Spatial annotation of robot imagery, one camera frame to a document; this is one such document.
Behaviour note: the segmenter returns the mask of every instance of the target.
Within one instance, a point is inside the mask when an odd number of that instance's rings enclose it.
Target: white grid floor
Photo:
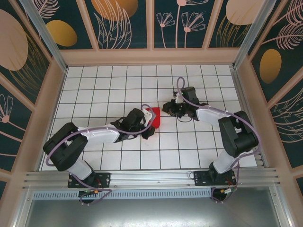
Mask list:
[[[176,91],[178,76],[196,88],[200,102],[229,112],[241,109],[228,65],[69,67],[50,136],[67,122],[103,126],[144,103],[162,109]],[[208,168],[223,150],[218,128],[179,122],[164,112],[160,120],[148,140],[100,144],[85,150],[82,159],[96,170]],[[254,156],[240,161],[240,167],[254,166]],[[45,154],[40,170],[55,170],[45,164]]]

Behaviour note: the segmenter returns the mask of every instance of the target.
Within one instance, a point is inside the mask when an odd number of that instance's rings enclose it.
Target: yellow circle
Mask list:
[[[278,76],[282,65],[282,58],[278,51],[274,49],[267,50],[261,59],[260,76],[261,79],[270,84]]]
[[[121,11],[124,9],[128,17],[134,15],[138,9],[138,0],[91,0],[95,10],[105,19],[117,21],[123,20],[119,17],[119,5]]]
[[[75,30],[61,20],[52,20],[46,24],[55,42],[61,46],[73,46],[77,42]]]
[[[0,9],[0,65],[17,71],[27,61],[27,35],[21,24]]]
[[[254,22],[264,0],[229,0],[226,17],[234,25],[250,25]]]

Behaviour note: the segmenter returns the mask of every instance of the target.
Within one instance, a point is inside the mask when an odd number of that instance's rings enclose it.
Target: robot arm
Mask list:
[[[183,97],[204,108],[198,108],[184,102],[182,96],[174,92],[174,99],[164,104],[163,111],[171,116],[181,118],[186,114],[196,120],[204,121],[220,128],[224,151],[217,160],[210,164],[209,175],[215,182],[220,175],[230,171],[240,157],[258,145],[258,138],[243,122],[228,114],[215,111],[206,103],[199,103],[194,87],[181,90]],[[250,123],[247,114],[239,111],[235,115]]]
[[[101,130],[90,131],[89,128],[76,127],[73,123],[65,124],[56,134],[54,134],[43,146],[44,152],[49,155],[54,147],[67,136],[77,131],[87,129],[87,132],[71,137],[63,143],[50,157],[58,171],[68,171],[87,185],[93,185],[96,174],[88,163],[79,156],[84,149],[91,150],[100,143],[117,143],[123,140],[133,139],[138,134],[130,138],[130,134],[118,132],[115,129],[125,132],[137,132],[145,129],[151,120],[152,114],[147,110],[133,109],[125,118],[120,118],[109,125],[103,126]],[[141,136],[148,139],[155,132],[154,127],[150,127]]]

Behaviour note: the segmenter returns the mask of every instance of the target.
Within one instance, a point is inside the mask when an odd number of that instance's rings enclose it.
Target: enclosure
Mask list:
[[[3,0],[0,226],[301,226],[302,18],[302,0]],[[162,111],[179,77],[262,139],[223,204],[191,177],[224,151],[221,128]],[[142,104],[161,109],[150,138],[81,153],[113,190],[82,207],[43,145]]]

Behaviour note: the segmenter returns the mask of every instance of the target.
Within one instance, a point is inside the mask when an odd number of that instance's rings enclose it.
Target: red object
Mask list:
[[[154,128],[159,128],[159,126],[160,126],[160,113],[161,113],[161,110],[160,110],[160,108],[159,107],[152,107],[152,110],[153,110],[153,112],[156,114],[156,118],[155,118],[155,120],[153,120],[153,122],[152,122],[152,127],[154,127]]]

